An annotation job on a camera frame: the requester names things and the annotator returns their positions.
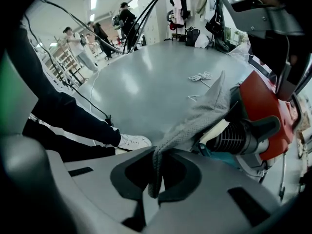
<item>white bag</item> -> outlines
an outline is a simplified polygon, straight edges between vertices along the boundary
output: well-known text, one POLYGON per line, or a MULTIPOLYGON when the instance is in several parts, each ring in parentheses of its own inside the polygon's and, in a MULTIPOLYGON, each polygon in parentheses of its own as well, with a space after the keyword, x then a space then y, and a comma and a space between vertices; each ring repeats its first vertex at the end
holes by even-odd
POLYGON ((208 43, 209 43, 209 39, 208 37, 203 34, 203 33, 200 33, 196 42, 195 42, 195 48, 206 48, 208 46, 208 43))

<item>dark jacket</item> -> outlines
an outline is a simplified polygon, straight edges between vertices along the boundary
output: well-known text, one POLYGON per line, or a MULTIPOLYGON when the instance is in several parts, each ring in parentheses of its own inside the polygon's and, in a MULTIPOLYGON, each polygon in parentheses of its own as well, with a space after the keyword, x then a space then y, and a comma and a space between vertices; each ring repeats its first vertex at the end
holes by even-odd
POLYGON ((125 24, 122 27, 123 32, 128 35, 130 32, 131 27, 134 24, 134 20, 136 19, 136 16, 132 14, 129 10, 123 10, 121 11, 119 15, 119 19, 123 21, 125 24))
POLYGON ((181 5, 182 5, 182 18, 185 20, 190 15, 190 12, 187 10, 186 0, 181 0, 181 5))
POLYGON ((97 22, 93 25, 94 33, 97 34, 101 39, 105 40, 108 38, 108 35, 101 28, 101 25, 97 22))

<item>epoxy floor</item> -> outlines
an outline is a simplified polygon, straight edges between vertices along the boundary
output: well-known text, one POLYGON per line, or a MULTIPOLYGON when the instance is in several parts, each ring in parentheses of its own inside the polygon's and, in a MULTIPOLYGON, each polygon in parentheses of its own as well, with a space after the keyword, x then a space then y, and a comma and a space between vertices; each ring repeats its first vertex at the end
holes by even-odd
MULTIPOLYGON (((184 43, 165 41, 142 47, 114 61, 101 70, 95 83, 97 74, 79 91, 90 98, 94 84, 92 103, 112 115, 121 133, 144 135, 153 145, 157 145, 195 103, 188 96, 202 95, 208 90, 200 81, 194 82, 188 77, 208 71, 212 79, 205 82, 212 85, 222 70, 225 70, 226 82, 231 86, 243 81, 253 68, 215 49, 198 49, 187 47, 184 43)), ((75 97, 86 108, 90 108, 85 99, 79 95, 75 97)), ((92 112, 103 118, 102 113, 93 107, 92 112)), ((88 144, 88 139, 79 139, 84 139, 83 142, 88 144)), ((286 160, 285 201, 296 195, 302 168, 295 141, 286 154, 286 160)), ((280 159, 263 182, 276 197, 281 175, 280 159)))

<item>black cable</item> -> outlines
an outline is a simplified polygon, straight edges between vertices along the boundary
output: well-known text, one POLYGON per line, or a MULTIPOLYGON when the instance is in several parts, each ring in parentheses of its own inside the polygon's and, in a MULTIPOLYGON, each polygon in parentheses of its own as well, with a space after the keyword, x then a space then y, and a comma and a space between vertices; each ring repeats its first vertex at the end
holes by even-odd
MULTIPOLYGON (((28 22, 28 27, 29 27, 30 33, 33 35, 33 37, 36 39, 37 43, 40 45, 40 43, 39 43, 39 41, 38 41, 38 38, 36 37, 36 35, 34 34, 34 32, 32 31, 32 29, 31 29, 31 27, 30 27, 29 18, 27 17, 26 14, 24 14, 24 15, 25 15, 25 18, 26 18, 26 20, 27 20, 27 22, 28 22)), ((41 48, 42 48, 45 52, 48 53, 49 58, 50 58, 50 61, 52 62, 53 67, 54 67, 55 70, 57 71, 58 76, 59 76, 60 80, 62 81, 63 85, 64 85, 64 86, 69 86, 69 87, 71 87, 72 89, 74 89, 74 90, 77 92, 77 94, 79 94, 82 98, 86 99, 93 107, 95 107, 95 108, 98 109, 101 113, 103 113, 103 114, 106 116, 107 119, 110 119, 106 113, 104 113, 102 110, 100 110, 98 107, 96 107, 90 100, 88 100, 85 96, 83 96, 76 88, 73 87, 73 85, 71 85, 71 84, 69 84, 69 83, 67 83, 66 81, 63 80, 63 78, 60 76, 60 73, 59 73, 57 67, 55 66, 55 64, 54 64, 54 62, 53 62, 53 60, 52 60, 52 57, 51 57, 50 53, 49 53, 43 46, 41 46, 41 48)))
MULTIPOLYGON (((63 7, 57 5, 57 4, 53 3, 53 2, 50 2, 50 1, 48 1, 48 0, 40 0, 40 1, 42 1, 42 2, 44 2, 44 3, 47 3, 47 4, 50 4, 50 5, 53 5, 53 6, 57 7, 57 8, 59 8, 59 9, 63 10, 63 11, 66 12, 68 15, 70 15, 74 20, 76 20, 76 21, 78 21, 80 24, 82 24, 91 34, 95 35, 96 37, 99 37, 99 36, 97 36, 92 30, 90 30, 89 27, 88 27, 85 23, 83 23, 81 20, 79 20, 77 17, 75 17, 73 14, 71 14, 70 12, 68 12, 68 11, 67 11, 66 9, 64 9, 63 7)), ((153 7, 155 6, 155 4, 156 4, 157 1, 158 1, 158 0, 152 0, 152 1, 147 5, 147 7, 144 9, 144 11, 141 13, 141 15, 138 17, 138 19, 137 19, 137 20, 135 21, 135 23, 132 25, 132 27, 131 27, 131 29, 130 29, 129 32, 131 32, 131 30, 132 30, 132 29, 134 28, 134 26, 137 24, 138 20, 140 20, 140 18, 143 16, 143 14, 147 11, 147 9, 148 9, 150 6, 152 6, 152 7, 149 9, 148 12, 151 12, 151 11, 152 11, 152 9, 153 9, 153 7)), ((146 20, 148 14, 149 14, 149 13, 147 13, 147 14, 144 16, 144 18, 143 18, 142 22, 140 23, 138 29, 136 30, 135 35, 138 33, 138 31, 139 31, 141 25, 142 25, 143 22, 146 20)), ((120 53, 120 54, 122 54, 122 55, 124 55, 124 54, 129 54, 129 53, 130 53, 131 48, 130 48, 130 50, 128 50, 127 53, 125 53, 126 44, 124 45, 123 51, 119 51, 118 49, 112 47, 110 44, 108 44, 108 43, 106 43, 105 41, 103 41, 100 37, 99 37, 99 39, 100 39, 106 46, 108 46, 110 49, 112 49, 112 50, 114 50, 114 51, 116 51, 116 52, 118 52, 118 53, 120 53)))
POLYGON ((158 2, 158 0, 152 0, 152 1, 147 5, 147 7, 145 8, 145 10, 143 10, 143 12, 142 12, 141 15, 138 17, 138 19, 135 21, 135 23, 132 25, 132 27, 131 27, 131 29, 130 29, 129 32, 131 32, 131 30, 135 27, 135 25, 137 24, 137 22, 140 20, 140 18, 141 18, 141 17, 143 16, 143 14, 146 12, 146 10, 147 10, 150 6, 152 6, 152 7, 149 9, 149 11, 146 13, 146 15, 144 16, 144 18, 142 19, 142 22, 140 23, 139 27, 137 28, 136 33, 134 34, 134 36, 138 33, 138 31, 139 31, 141 25, 143 24, 144 20, 147 18, 147 16, 149 15, 149 12, 152 11, 153 7, 155 6, 155 4, 156 4, 157 2, 158 2))
POLYGON ((74 89, 77 94, 79 94, 82 98, 86 99, 92 106, 94 106, 96 109, 98 109, 101 113, 103 113, 107 119, 109 119, 109 117, 107 116, 106 113, 104 113, 102 110, 100 110, 98 107, 96 107, 91 101, 89 101, 85 96, 83 96, 76 88, 74 88, 72 85, 69 85, 72 89, 74 89))
POLYGON ((52 62, 52 65, 53 65, 53 67, 55 68, 55 70, 56 70, 56 72, 57 72, 57 74, 58 74, 58 76, 59 76, 61 82, 62 82, 64 85, 66 85, 67 83, 66 83, 66 82, 63 80, 63 78, 60 76, 59 70, 57 69, 57 67, 55 66, 54 62, 52 61, 52 57, 51 57, 49 51, 47 51, 43 46, 41 46, 40 42, 38 41, 38 38, 36 37, 36 35, 34 34, 34 32, 32 31, 32 29, 31 29, 31 27, 30 27, 29 18, 27 17, 26 14, 24 14, 24 15, 25 15, 25 18, 26 18, 26 20, 27 20, 27 22, 28 22, 28 27, 29 27, 30 33, 31 33, 31 34, 33 35, 33 37, 36 39, 36 41, 37 41, 37 43, 39 44, 39 46, 40 46, 45 52, 47 52, 47 54, 49 55, 49 58, 50 58, 50 60, 51 60, 51 62, 52 62))
POLYGON ((104 45, 106 45, 107 47, 109 47, 110 49, 112 49, 113 51, 115 52, 118 52, 122 55, 124 55, 124 52, 121 52, 119 49, 113 47, 112 45, 108 44, 107 42, 105 42, 103 39, 101 39, 97 34, 95 34, 84 22, 82 22, 81 20, 79 20, 77 17, 75 17, 72 13, 68 12, 66 9, 64 9, 63 7, 57 5, 56 3, 53 3, 53 2, 50 2, 48 0, 40 0, 41 2, 44 2, 44 3, 47 3, 47 4, 50 4, 50 5, 53 5, 61 10, 63 10, 64 12, 66 12, 68 15, 70 15, 70 17, 79 25, 79 26, 83 26, 85 27, 92 35, 96 36, 99 38, 99 40, 101 42, 104 43, 104 45))

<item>white sneaker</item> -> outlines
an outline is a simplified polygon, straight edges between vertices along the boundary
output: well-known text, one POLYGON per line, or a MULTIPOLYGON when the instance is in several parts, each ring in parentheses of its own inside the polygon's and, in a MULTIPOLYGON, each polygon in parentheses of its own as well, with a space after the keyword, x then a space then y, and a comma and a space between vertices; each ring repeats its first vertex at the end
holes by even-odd
POLYGON ((144 136, 121 135, 119 148, 125 150, 137 150, 143 147, 152 146, 151 141, 144 136))

